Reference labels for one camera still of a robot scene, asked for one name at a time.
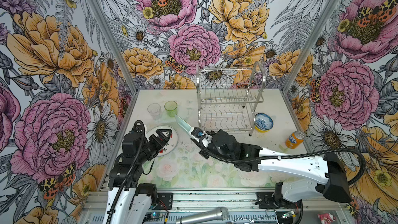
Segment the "white watermelon pattern plate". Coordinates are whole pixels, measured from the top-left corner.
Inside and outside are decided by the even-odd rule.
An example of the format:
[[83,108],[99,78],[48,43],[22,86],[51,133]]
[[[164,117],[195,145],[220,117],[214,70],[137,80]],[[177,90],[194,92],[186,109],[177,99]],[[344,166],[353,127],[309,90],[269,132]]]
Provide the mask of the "white watermelon pattern plate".
[[158,153],[159,157],[165,156],[170,154],[176,147],[178,144],[178,133],[177,131],[168,126],[168,125],[160,125],[158,127],[152,128],[151,130],[149,130],[147,132],[147,137],[149,138],[152,134],[156,134],[156,130],[157,129],[171,129],[172,134],[171,134],[171,138],[169,140],[169,142],[165,145],[165,147]]

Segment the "pale green plate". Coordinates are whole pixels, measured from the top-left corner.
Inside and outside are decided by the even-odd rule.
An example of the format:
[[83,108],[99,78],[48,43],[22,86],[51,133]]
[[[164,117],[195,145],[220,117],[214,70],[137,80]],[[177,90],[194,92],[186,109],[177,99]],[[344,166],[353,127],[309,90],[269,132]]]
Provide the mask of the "pale green plate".
[[179,115],[175,115],[175,120],[178,125],[186,131],[189,135],[191,135],[193,131],[193,127],[191,127],[184,119],[182,119]]

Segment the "clear glass cup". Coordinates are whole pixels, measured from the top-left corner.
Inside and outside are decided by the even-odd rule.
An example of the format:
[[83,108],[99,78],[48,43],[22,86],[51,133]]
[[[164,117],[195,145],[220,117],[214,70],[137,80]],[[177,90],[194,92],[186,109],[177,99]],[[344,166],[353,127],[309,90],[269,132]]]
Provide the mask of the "clear glass cup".
[[147,107],[147,111],[154,120],[158,120],[162,116],[162,108],[158,103],[152,103]]

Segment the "green glass jar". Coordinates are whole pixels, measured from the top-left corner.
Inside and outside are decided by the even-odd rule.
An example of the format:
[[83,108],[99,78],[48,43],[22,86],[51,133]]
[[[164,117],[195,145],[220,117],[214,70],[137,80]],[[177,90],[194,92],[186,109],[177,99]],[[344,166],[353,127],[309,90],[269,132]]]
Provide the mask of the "green glass jar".
[[178,112],[178,103],[175,101],[168,101],[165,103],[164,108],[169,117],[174,118]]

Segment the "chrome wire dish rack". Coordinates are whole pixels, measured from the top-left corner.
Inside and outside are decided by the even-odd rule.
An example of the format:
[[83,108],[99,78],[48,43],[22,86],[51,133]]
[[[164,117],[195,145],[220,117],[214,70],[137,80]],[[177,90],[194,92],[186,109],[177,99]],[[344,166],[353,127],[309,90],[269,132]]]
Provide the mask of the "chrome wire dish rack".
[[256,108],[264,101],[266,76],[262,65],[209,65],[196,68],[199,127],[252,136]]

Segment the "blue white porcelain bowl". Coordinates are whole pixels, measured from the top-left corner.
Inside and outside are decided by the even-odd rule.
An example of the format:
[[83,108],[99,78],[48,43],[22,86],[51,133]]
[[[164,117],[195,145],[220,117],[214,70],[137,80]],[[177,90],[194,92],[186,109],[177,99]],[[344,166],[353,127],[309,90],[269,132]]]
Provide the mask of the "blue white porcelain bowl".
[[274,126],[272,118],[265,113],[257,113],[255,116],[255,126],[261,129],[271,130]]

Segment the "yellow plastic bowl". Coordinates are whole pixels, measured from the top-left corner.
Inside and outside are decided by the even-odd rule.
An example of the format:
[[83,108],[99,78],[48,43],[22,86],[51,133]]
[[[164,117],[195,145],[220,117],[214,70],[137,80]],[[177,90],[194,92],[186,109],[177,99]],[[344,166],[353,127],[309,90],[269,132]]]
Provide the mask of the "yellow plastic bowl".
[[255,126],[255,129],[256,129],[258,132],[261,132],[261,133],[265,133],[265,132],[268,132],[268,131],[269,131],[268,129],[261,129],[261,128],[257,127],[257,126]]

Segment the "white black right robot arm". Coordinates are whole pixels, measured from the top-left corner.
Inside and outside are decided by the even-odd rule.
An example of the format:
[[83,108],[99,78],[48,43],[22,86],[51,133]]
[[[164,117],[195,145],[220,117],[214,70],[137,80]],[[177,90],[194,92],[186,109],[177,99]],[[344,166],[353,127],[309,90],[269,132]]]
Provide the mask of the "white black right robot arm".
[[239,143],[235,136],[223,130],[204,132],[200,128],[192,128],[190,136],[205,159],[212,157],[243,172],[277,172],[298,178],[292,183],[277,182],[274,192],[262,203],[284,207],[317,197],[338,203],[351,201],[344,167],[333,151],[319,155],[314,152],[289,155],[258,145]]

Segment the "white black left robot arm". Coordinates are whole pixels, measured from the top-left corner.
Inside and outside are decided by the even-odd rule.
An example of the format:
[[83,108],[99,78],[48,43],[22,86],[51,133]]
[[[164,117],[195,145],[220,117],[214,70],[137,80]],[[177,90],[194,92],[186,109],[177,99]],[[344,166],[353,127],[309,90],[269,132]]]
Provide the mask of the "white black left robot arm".
[[153,160],[169,142],[171,129],[157,129],[146,138],[144,126],[125,135],[122,153],[109,173],[108,198],[104,224],[141,224],[150,207],[157,203],[155,184],[138,184],[143,164]]

